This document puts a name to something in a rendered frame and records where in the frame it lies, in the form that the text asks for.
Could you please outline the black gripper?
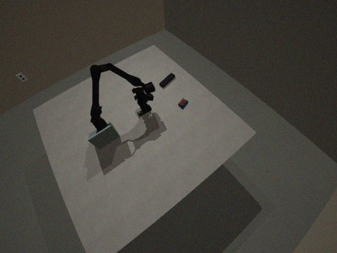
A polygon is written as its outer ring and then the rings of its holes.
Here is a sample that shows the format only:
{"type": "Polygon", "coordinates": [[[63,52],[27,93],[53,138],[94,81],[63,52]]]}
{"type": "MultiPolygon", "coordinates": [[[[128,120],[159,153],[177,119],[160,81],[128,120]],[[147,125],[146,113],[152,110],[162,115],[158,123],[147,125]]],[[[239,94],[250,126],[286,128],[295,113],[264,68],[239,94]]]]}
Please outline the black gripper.
{"type": "Polygon", "coordinates": [[[137,104],[140,106],[143,113],[146,113],[152,110],[150,105],[147,104],[147,101],[145,98],[146,98],[145,95],[142,98],[138,98],[137,96],[135,96],[135,100],[137,99],[137,104]]]}

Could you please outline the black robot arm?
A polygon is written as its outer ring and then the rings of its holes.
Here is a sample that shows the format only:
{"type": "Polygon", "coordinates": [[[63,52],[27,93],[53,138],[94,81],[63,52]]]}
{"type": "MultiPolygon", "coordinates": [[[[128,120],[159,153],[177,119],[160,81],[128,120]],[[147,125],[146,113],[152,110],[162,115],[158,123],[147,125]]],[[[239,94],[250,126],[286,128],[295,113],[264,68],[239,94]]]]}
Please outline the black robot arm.
{"type": "Polygon", "coordinates": [[[142,98],[144,95],[146,96],[146,101],[153,101],[153,94],[151,92],[155,91],[155,87],[152,82],[144,84],[139,77],[134,77],[129,75],[128,73],[120,70],[118,67],[112,65],[111,63],[102,64],[102,65],[92,65],[90,67],[90,72],[92,76],[92,86],[93,86],[93,93],[92,93],[92,107],[91,107],[91,122],[96,127],[97,131],[102,130],[107,126],[107,123],[103,118],[101,118],[100,114],[102,114],[102,106],[99,105],[99,80],[101,76],[101,72],[105,71],[112,71],[115,74],[123,77],[127,81],[129,81],[133,86],[142,86],[133,88],[133,94],[136,93],[138,98],[142,98]],[[145,93],[146,94],[145,94],[145,93]]]}

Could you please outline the black rectangular bar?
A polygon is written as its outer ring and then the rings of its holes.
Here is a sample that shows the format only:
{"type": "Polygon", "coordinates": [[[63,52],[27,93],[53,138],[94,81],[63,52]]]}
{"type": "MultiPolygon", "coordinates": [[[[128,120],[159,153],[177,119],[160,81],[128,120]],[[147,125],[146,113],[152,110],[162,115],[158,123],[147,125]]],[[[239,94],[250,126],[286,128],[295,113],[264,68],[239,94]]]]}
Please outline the black rectangular bar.
{"type": "Polygon", "coordinates": [[[161,83],[159,83],[159,85],[165,87],[173,78],[175,78],[175,75],[170,73],[161,83]]]}

